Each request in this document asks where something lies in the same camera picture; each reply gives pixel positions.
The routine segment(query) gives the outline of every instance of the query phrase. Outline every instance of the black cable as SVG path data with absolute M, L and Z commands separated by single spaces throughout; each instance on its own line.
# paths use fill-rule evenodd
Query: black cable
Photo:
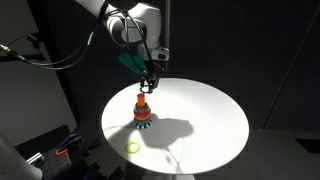
M 98 25 L 98 23 L 95 23 L 95 24 L 92 26 L 92 28 L 91 28 L 91 33 L 90 33 L 88 39 L 83 39 L 83 41 L 80 43 L 80 45 L 78 46 L 78 48 L 77 48 L 72 54 L 70 54 L 68 57 L 66 57 L 66 58 L 64 58 L 64 59 L 62 59 L 62 60 L 60 60 L 60 61 L 58 61 L 58 62 L 53 62 L 53 63 L 33 63 L 33 64 L 38 65 L 38 66 L 52 66 L 52 65 L 60 64 L 60 63 L 63 63 L 63 62 L 66 62 L 66 61 L 70 60 L 71 58 L 73 58 L 74 55 L 76 55 L 76 54 L 81 50 L 82 46 L 83 46 L 86 42 L 88 43 L 89 39 L 91 38 L 90 36 L 92 36 L 91 34 L 92 34 L 92 32 L 94 31 L 94 29 L 97 27 L 97 25 Z
M 152 61 L 151 54 L 150 54 L 150 52 L 149 52 L 149 48 L 148 48 L 147 42 L 146 42 L 145 38 L 143 38 L 143 34 L 142 34 L 142 32 L 141 32 L 141 29 L 140 29 L 139 25 L 138 25 L 137 22 L 130 16 L 129 13 L 128 13 L 127 15 L 128 15 L 128 17 L 131 19 L 131 21 L 134 23 L 134 25 L 136 26 L 136 28 L 138 29 L 139 34 L 140 34 L 140 37 L 141 37 L 142 42 L 143 42 L 143 45 L 144 45 L 144 47 L 146 48 L 148 58 L 149 58 L 150 61 Z
M 147 77 L 150 78 L 150 76 L 149 76 L 143 69 L 141 69 L 141 68 L 138 66 L 138 64 L 137 64 L 137 62 L 136 62 L 136 60 L 134 59 L 134 56 L 133 56 L 133 54 L 132 54 L 132 51 L 131 51 L 131 48 L 130 48 L 130 43 L 129 43 L 130 41 L 129 41 L 129 31 L 128 31 L 128 19 L 127 19 L 126 15 L 127 15 L 127 12 L 124 14 L 124 28 L 125 28 L 125 32 L 126 32 L 127 48 L 128 48 L 129 53 L 130 53 L 132 62 L 133 62 L 133 64 L 136 66 L 136 68 L 138 68 L 138 69 L 141 71 L 141 73 L 142 73 L 143 75 L 145 75 L 145 76 L 147 76 Z
M 154 65 L 157 66 L 158 68 L 161 68 L 162 72 L 161 72 L 160 78 L 162 78 L 163 75 L 164 75 L 164 68 L 163 68 L 160 64 L 158 64 L 158 63 L 154 63 Z
M 80 62 L 80 60 L 84 57 L 84 55 L 86 54 L 87 50 L 88 50 L 88 47 L 89 47 L 89 44 L 86 46 L 85 50 L 82 52 L 82 54 L 80 55 L 80 57 L 73 63 L 67 65 L 67 66 L 64 66 L 64 67 L 59 67 L 59 68 L 52 68 L 52 67 L 44 67 L 44 66 L 41 66 L 41 65 L 38 65 L 37 63 L 32 63 L 30 61 L 23 61 L 23 62 L 26 62 L 30 65 L 33 65 L 35 67 L 38 67 L 38 68 L 41 68 L 41 69 L 45 69 L 45 70 L 54 70 L 54 71 L 58 71 L 58 70 L 63 70 L 63 69 L 67 69 L 67 68 L 70 68 L 72 66 L 74 66 L 75 64 L 77 64 L 78 62 Z
M 98 16 L 98 23 L 102 24 L 103 20 L 104 20 L 104 13 L 106 12 L 107 8 L 108 8 L 109 4 L 108 1 L 105 0 L 102 4 L 102 6 L 100 7 L 100 12 L 99 12 L 99 16 Z
M 63 70 L 63 69 L 66 69 L 66 68 L 69 68 L 69 67 L 74 66 L 75 64 L 77 64 L 78 62 L 80 62 L 80 60 L 81 60 L 81 59 L 84 57 L 84 55 L 86 54 L 86 52 L 87 52 L 87 50 L 88 50 L 88 47 L 89 47 L 89 45 L 90 45 L 90 43 L 91 43 L 91 39 L 92 39 L 92 37 L 93 37 L 94 30 L 95 30 L 95 28 L 97 27 L 97 25 L 98 25 L 98 24 L 96 23 L 96 24 L 93 26 L 92 32 L 90 33 L 89 38 L 87 39 L 87 46 L 86 46 L 86 48 L 84 49 L 84 51 L 82 52 L 82 54 L 80 55 L 80 57 L 79 57 L 75 62 L 73 62 L 73 63 L 71 63 L 71 64 L 69 64 L 69 65 L 67 65 L 67 66 L 59 67 L 59 68 L 44 67 L 44 66 L 58 64 L 58 63 L 61 63 L 61 62 L 63 62 L 63 61 L 66 61 L 66 59 L 61 60 L 61 61 L 59 61 L 59 62 L 48 63 L 48 64 L 32 63 L 32 62 L 27 61 L 27 60 L 24 60 L 23 62 L 28 63 L 28 64 L 30 64 L 30 65 L 33 65 L 33 66 L 35 66 L 35 67 L 41 68 L 41 69 L 54 70 L 54 71 Z
M 11 46 L 12 44 L 14 44 L 15 42 L 17 42 L 18 40 L 22 39 L 22 38 L 26 38 L 28 37 L 28 35 L 23 35 L 23 36 L 20 36 L 18 38 L 16 38 L 15 40 L 11 41 L 9 44 L 7 44 L 7 46 Z
M 122 13 L 122 12 L 125 12 L 125 10 L 116 9 L 116 10 L 110 11 L 109 13 L 104 15 L 103 20 L 107 20 L 110 16 L 118 14 L 118 13 Z

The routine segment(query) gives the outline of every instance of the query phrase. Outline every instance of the white tabletop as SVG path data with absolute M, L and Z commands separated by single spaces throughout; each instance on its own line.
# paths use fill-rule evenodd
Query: white tabletop
M 244 148 L 249 125 L 240 106 L 220 90 L 192 80 L 160 79 L 146 94 L 153 122 L 133 126 L 139 83 L 117 93 L 102 116 L 102 130 L 123 158 L 145 169 L 168 174 L 195 174 L 216 169 Z M 140 150 L 129 154 L 128 142 Z

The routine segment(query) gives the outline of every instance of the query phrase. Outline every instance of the yellow-green ring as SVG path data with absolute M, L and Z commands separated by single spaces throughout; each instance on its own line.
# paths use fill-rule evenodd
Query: yellow-green ring
M 132 144 L 137 145 L 138 148 L 135 149 L 135 150 L 130 150 L 130 146 L 131 146 Z M 139 150 L 140 150 L 140 144 L 139 144 L 138 142 L 130 141 L 130 142 L 127 144 L 127 146 L 126 146 L 126 152 L 129 153 L 129 154 L 135 154 L 135 153 L 137 153 Z

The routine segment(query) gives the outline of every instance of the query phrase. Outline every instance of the white robot arm segment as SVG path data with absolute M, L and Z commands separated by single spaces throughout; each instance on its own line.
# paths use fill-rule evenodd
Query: white robot arm segment
M 104 0 L 75 0 L 89 12 L 91 12 L 97 18 L 100 15 L 101 7 L 104 3 Z M 108 4 L 105 14 L 108 14 L 117 8 Z M 145 41 L 148 46 L 148 50 L 151 54 L 152 59 L 155 60 L 168 60 L 169 59 L 169 50 L 159 46 L 159 37 L 161 33 L 161 13 L 159 8 L 152 6 L 146 3 L 138 3 L 135 7 L 128 11 L 130 16 L 132 16 L 139 26 L 145 26 Z M 119 45 L 126 47 L 126 32 L 123 22 L 121 21 L 122 15 L 110 16 L 107 21 L 104 21 L 103 24 L 110 33 L 113 40 Z M 132 44 L 140 44 L 138 46 L 138 55 L 140 55 L 144 60 L 148 60 L 146 49 L 141 43 L 142 39 L 139 34 L 139 31 L 135 28 L 135 25 L 131 20 L 128 19 L 128 26 L 131 27 L 128 29 L 129 42 Z
M 0 179 L 42 179 L 42 171 L 28 164 L 0 130 Z

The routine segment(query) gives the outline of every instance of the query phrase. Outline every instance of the green gripper part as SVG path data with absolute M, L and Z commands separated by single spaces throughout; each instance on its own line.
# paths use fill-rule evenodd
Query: green gripper part
M 146 66 L 143 62 L 143 59 L 141 59 L 141 57 L 133 55 L 133 58 L 140 69 L 142 69 L 142 70 L 146 69 Z M 127 68 L 129 68 L 131 71 L 133 71 L 138 76 L 140 76 L 142 74 L 142 72 L 139 70 L 139 68 L 137 68 L 136 65 L 134 64 L 134 62 L 133 62 L 134 60 L 131 58 L 130 54 L 123 53 L 121 56 L 119 56 L 118 59 L 122 64 L 124 64 Z

